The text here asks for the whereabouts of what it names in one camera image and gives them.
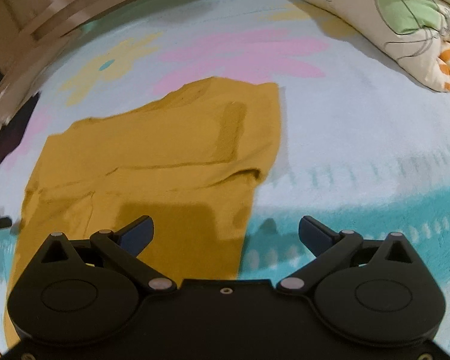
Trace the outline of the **mustard yellow knit garment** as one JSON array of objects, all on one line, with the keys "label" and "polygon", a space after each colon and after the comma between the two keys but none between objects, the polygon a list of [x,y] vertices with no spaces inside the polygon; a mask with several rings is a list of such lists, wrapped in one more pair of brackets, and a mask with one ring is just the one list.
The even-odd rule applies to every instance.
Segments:
[{"label": "mustard yellow knit garment", "polygon": [[26,185],[9,283],[49,233],[86,239],[143,215],[154,237],[142,262],[176,282],[235,279],[280,133],[277,84],[210,77],[49,136]]}]

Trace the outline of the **dark folded garment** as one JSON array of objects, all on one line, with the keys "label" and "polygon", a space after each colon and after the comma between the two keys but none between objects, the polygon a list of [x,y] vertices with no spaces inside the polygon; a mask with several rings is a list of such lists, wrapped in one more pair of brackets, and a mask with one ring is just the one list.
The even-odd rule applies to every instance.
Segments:
[{"label": "dark folded garment", "polygon": [[21,143],[32,113],[40,99],[40,92],[31,96],[13,118],[0,129],[0,165]]}]

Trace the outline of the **floral pastel bed sheet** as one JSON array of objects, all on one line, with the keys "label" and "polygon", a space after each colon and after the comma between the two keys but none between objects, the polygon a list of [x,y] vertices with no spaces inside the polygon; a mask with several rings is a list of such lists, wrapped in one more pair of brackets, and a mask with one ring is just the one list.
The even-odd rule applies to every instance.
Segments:
[{"label": "floral pastel bed sheet", "polygon": [[283,133],[254,197],[239,277],[311,260],[303,215],[366,238],[404,233],[445,294],[450,353],[450,93],[418,85],[342,20],[297,0],[136,0],[87,24],[37,83],[22,142],[0,166],[0,216],[19,219],[48,136],[194,80],[274,81]]}]

